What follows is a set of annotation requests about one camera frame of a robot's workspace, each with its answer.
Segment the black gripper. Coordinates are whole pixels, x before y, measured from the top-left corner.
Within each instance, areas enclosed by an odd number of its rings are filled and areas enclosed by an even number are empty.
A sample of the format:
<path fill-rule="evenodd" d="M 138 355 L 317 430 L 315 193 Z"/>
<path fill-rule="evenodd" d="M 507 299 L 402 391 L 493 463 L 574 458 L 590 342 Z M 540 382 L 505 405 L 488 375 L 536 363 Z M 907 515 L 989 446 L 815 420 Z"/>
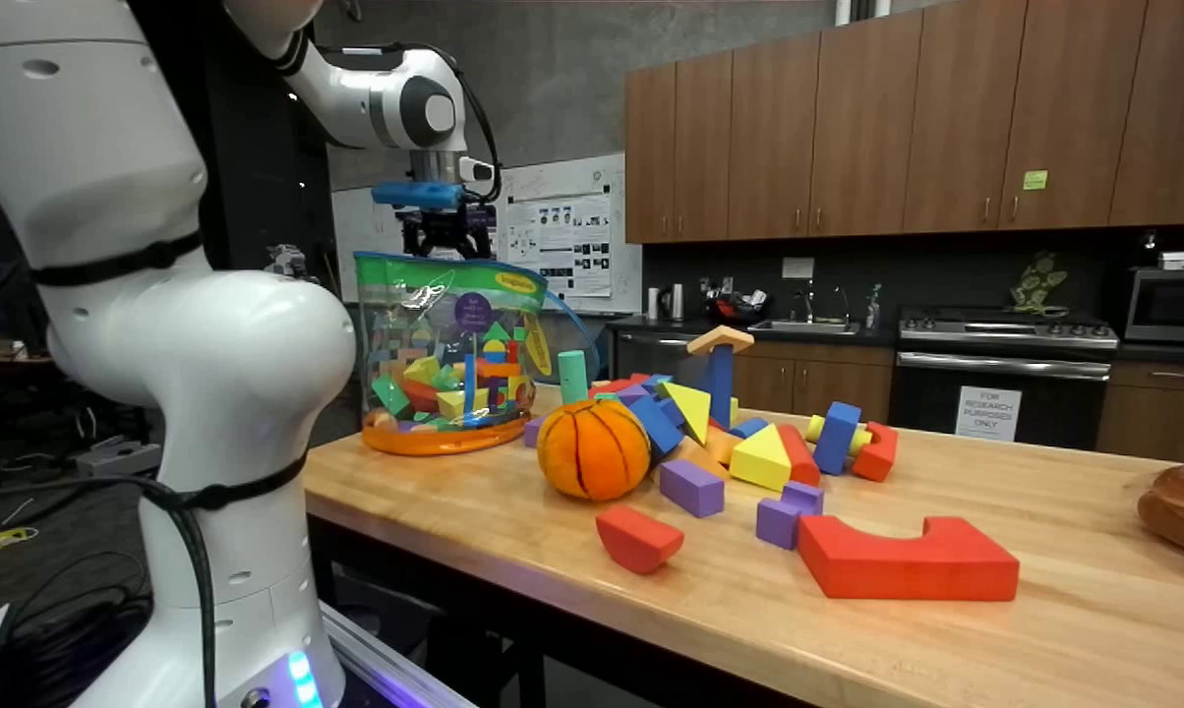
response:
<path fill-rule="evenodd" d="M 455 211 L 402 211 L 402 249 L 410 256 L 434 256 L 437 249 L 454 249 L 463 260 L 493 256 L 493 209 L 455 209 Z"/>

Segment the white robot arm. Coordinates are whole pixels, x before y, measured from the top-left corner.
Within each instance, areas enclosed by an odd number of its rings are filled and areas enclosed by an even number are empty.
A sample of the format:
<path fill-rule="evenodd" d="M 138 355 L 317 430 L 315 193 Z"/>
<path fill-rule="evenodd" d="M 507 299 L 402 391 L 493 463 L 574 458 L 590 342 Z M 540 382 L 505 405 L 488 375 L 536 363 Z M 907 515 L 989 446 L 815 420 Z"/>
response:
<path fill-rule="evenodd" d="M 0 0 L 0 209 L 46 351 L 165 425 L 138 509 L 155 608 L 79 708 L 339 708 L 303 463 L 353 320 L 317 285 L 214 269 L 204 186 L 130 0 Z"/>

